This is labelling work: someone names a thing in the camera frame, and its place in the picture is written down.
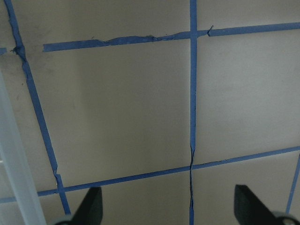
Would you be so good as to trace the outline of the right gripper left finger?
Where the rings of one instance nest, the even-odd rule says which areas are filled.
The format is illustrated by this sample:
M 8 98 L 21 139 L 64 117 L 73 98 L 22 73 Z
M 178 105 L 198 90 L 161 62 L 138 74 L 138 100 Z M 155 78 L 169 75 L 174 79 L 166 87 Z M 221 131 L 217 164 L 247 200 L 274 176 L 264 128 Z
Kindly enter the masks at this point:
M 91 187 L 76 213 L 71 225 L 100 225 L 103 219 L 103 199 L 101 187 Z

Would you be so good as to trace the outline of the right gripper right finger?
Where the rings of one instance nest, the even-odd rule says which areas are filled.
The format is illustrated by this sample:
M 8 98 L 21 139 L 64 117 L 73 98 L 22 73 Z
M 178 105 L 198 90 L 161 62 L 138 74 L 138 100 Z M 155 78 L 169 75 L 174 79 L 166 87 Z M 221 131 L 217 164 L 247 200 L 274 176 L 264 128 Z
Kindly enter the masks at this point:
M 234 215 L 240 225 L 281 224 L 247 185 L 235 185 Z

